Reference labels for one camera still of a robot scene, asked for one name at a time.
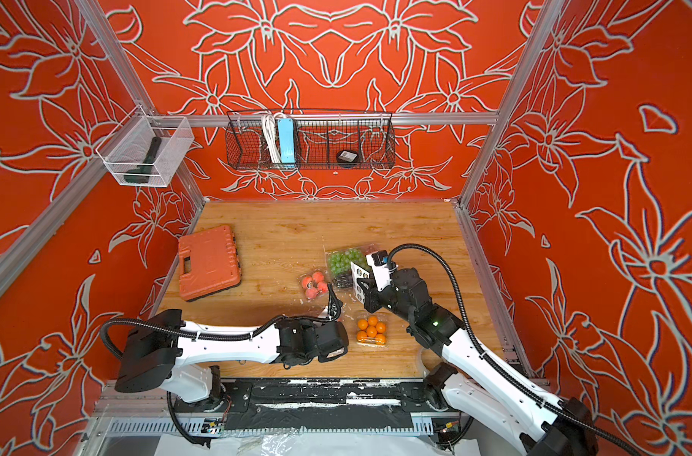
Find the fruit sticker sheet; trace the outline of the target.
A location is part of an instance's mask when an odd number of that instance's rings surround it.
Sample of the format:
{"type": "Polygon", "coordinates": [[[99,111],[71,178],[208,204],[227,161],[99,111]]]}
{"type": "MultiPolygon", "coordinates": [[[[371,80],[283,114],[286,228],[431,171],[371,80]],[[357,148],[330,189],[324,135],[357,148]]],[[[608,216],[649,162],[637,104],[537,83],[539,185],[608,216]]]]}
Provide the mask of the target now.
{"type": "Polygon", "coordinates": [[[350,263],[351,274],[353,279],[353,292],[357,302],[363,304],[366,299],[366,294],[363,288],[359,285],[360,279],[370,279],[371,273],[368,268],[364,268],[355,262],[350,263]]]}

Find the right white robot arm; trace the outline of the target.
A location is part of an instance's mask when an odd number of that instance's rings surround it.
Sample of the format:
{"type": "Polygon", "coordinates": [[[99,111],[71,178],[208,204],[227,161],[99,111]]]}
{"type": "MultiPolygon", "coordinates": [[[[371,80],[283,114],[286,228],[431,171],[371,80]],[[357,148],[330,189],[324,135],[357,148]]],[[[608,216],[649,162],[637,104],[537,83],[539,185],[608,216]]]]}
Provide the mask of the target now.
{"type": "Polygon", "coordinates": [[[596,427],[578,399],[549,393],[490,351],[469,323],[454,272],[432,249],[414,243],[367,255],[370,277],[356,279],[369,313],[385,309],[407,324],[406,331],[441,359],[427,380],[438,398],[491,429],[522,455],[595,455],[606,441],[628,455],[638,450],[596,427]],[[450,279],[458,313],[436,304],[414,268],[401,269],[395,255],[416,250],[438,258],[450,279]]]}

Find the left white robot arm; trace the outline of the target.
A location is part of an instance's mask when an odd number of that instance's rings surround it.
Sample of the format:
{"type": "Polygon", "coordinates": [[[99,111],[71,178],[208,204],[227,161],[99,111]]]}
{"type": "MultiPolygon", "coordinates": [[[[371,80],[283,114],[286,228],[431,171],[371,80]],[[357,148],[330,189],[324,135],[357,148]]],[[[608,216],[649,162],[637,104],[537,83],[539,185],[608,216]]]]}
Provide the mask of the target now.
{"type": "Polygon", "coordinates": [[[224,398],[222,362],[255,362],[285,369],[347,355],[349,337],[340,321],[342,301],[327,288],[328,305],[319,317],[278,315],[256,327],[213,326],[183,319],[169,309],[148,320],[113,318],[99,332],[120,361],[115,391],[162,389],[187,404],[224,398]]]}

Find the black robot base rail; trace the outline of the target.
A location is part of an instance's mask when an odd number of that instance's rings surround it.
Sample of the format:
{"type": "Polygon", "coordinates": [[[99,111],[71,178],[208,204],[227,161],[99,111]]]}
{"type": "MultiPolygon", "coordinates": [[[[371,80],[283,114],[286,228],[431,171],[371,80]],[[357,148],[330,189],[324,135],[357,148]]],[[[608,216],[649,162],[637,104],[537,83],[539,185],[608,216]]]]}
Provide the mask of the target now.
{"type": "Polygon", "coordinates": [[[429,399],[416,378],[243,378],[222,382],[218,406],[187,405],[174,410],[196,435],[207,435],[196,418],[213,422],[218,436],[280,431],[364,432],[427,436],[465,419],[429,399]]]}

